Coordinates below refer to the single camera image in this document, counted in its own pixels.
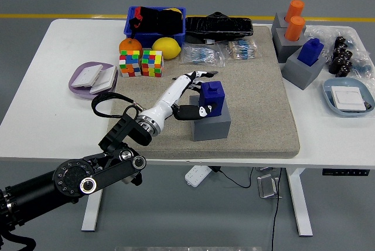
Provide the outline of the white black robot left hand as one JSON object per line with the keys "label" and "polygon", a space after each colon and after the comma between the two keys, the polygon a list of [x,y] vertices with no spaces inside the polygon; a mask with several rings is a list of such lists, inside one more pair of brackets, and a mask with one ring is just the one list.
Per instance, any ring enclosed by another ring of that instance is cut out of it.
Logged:
{"label": "white black robot left hand", "polygon": [[197,90],[202,82],[200,77],[213,77],[216,72],[194,71],[181,75],[158,99],[154,106],[143,111],[136,122],[151,135],[158,135],[164,128],[165,120],[174,116],[177,120],[200,120],[207,117],[216,107],[216,103],[207,106],[178,105],[178,101],[187,89]]}

